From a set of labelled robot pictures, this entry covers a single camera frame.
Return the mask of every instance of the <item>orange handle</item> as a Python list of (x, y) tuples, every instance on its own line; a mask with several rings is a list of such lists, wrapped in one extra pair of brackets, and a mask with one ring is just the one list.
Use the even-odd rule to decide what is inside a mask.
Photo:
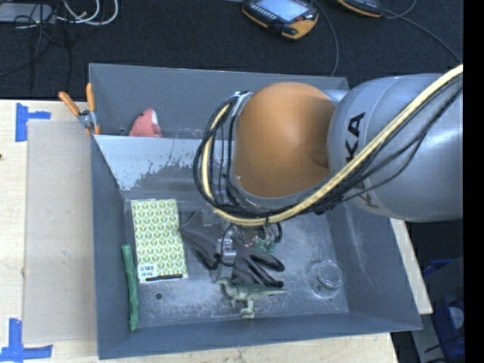
[(96, 110), (96, 101), (94, 100), (94, 93), (92, 92), (92, 84), (88, 83), (85, 86), (85, 97), (88, 101), (89, 111), (93, 112)]
[(67, 105), (69, 110), (73, 113), (74, 116), (78, 116), (81, 113), (79, 107), (73, 101), (73, 99), (66, 93), (66, 92), (59, 92), (59, 98)]

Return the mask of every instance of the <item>yellow cable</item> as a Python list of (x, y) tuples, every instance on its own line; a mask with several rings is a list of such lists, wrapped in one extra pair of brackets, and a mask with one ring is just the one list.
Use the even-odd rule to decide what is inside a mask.
[[(429, 85), (425, 90), (423, 90), (413, 101), (411, 101), (388, 125), (383, 128), (383, 130), (378, 133), (363, 149), (357, 154), (353, 160), (349, 161), (338, 173), (336, 173), (327, 183), (322, 185), (314, 194), (307, 197), (301, 203), (283, 211), (282, 213), (269, 216), (268, 223), (282, 222), (293, 216), (297, 215), (301, 211), (307, 209), (312, 204), (320, 200), (329, 191), (335, 188), (351, 171), (353, 171), (363, 160), (365, 160), (383, 141), (385, 141), (409, 116), (415, 112), (422, 103), (425, 102), (433, 93), (443, 87), (451, 79), (455, 78), (464, 71), (464, 65), (461, 64), (455, 67), (453, 70), (448, 71), (446, 74), (440, 76), (434, 83)], [(219, 115), (216, 117), (212, 123), (212, 127), (217, 123), (221, 116), (227, 111), (227, 107), (224, 107)], [(206, 142), (205, 149), (202, 156), (202, 182), (203, 189), (205, 192), (213, 199), (213, 195), (209, 189), (209, 179), (208, 179), (208, 151), (212, 138)], [(216, 213), (223, 219), (234, 223), (239, 226), (262, 226), (266, 223), (265, 218), (239, 218), (237, 216), (230, 215), (225, 211), (217, 209), (214, 207)]]

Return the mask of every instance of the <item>white cable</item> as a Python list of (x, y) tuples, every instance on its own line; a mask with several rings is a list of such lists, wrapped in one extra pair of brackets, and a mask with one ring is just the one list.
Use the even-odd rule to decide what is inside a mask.
[(95, 13), (90, 17), (84, 18), (83, 14), (81, 14), (81, 15), (76, 14), (76, 12), (74, 12), (70, 8), (69, 4), (67, 4), (66, 0), (61, 0), (61, 1), (64, 3), (64, 7), (69, 11), (69, 13), (74, 17), (74, 19), (71, 20), (71, 19), (67, 19), (66, 17), (59, 17), (59, 16), (57, 16), (57, 18), (58, 18), (58, 20), (67, 21), (69, 23), (76, 23), (76, 24), (88, 23), (90, 20), (94, 20), (97, 17), (97, 15), (99, 14), (99, 11), (101, 9), (101, 3), (99, 2), (99, 0), (95, 0), (96, 1), (96, 11), (95, 11)]
[(105, 26), (106, 24), (111, 23), (114, 19), (117, 18), (118, 13), (119, 13), (119, 5), (118, 5), (118, 0), (113, 0), (114, 2), (114, 13), (113, 16), (111, 16), (108, 20), (106, 21), (101, 21), (101, 22), (96, 22), (96, 21), (89, 21), (86, 22), (86, 24), (89, 24), (91, 26)]
[(75, 24), (88, 24), (90, 26), (105, 26), (106, 24), (109, 24), (113, 22), (114, 19), (117, 18), (118, 13), (119, 13), (119, 3), (118, 0), (113, 0), (114, 3), (114, 13), (113, 15), (107, 19), (107, 20), (102, 20), (102, 21), (95, 21), (95, 18), (99, 15), (99, 11), (101, 10), (101, 3), (99, 0), (96, 1), (96, 12), (87, 18), (84, 18), (82, 15), (77, 15), (67, 4), (66, 0), (61, 0), (64, 3), (65, 8), (68, 10), (68, 12), (74, 17), (73, 20), (67, 19), (65, 17), (57, 17), (59, 20), (64, 20), (69, 23), (75, 23)]

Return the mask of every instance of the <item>yellow device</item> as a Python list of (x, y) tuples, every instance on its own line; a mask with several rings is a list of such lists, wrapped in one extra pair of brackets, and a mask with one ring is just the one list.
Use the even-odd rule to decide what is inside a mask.
[(242, 12), (272, 33), (299, 39), (315, 26), (319, 14), (304, 0), (249, 0)]

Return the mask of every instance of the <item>blue object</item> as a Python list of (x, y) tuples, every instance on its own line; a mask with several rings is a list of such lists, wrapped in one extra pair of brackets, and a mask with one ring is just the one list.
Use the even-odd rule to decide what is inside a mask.
[(17, 117), (15, 122), (15, 141), (27, 140), (27, 121), (29, 119), (50, 119), (51, 113), (45, 111), (36, 111), (29, 113), (29, 108), (17, 102)]
[(8, 321), (8, 346), (2, 347), (0, 361), (22, 363), (24, 359), (50, 358), (52, 345), (24, 348), (22, 344), (22, 321), (11, 318)]
[[(449, 264), (452, 259), (437, 259), (422, 271), (422, 277), (427, 278), (433, 272)], [(465, 356), (464, 322), (455, 321), (455, 315), (464, 315), (464, 300), (454, 299), (451, 302), (438, 302), (433, 304), (434, 312), (430, 315), (437, 337), (439, 347), (446, 359), (463, 358)]]
[(452, 311), (456, 310), (462, 311), (464, 315), (464, 301), (462, 299), (437, 306), (433, 316), (440, 348), (447, 359), (465, 356), (464, 322), (462, 321), (461, 324), (455, 323)]

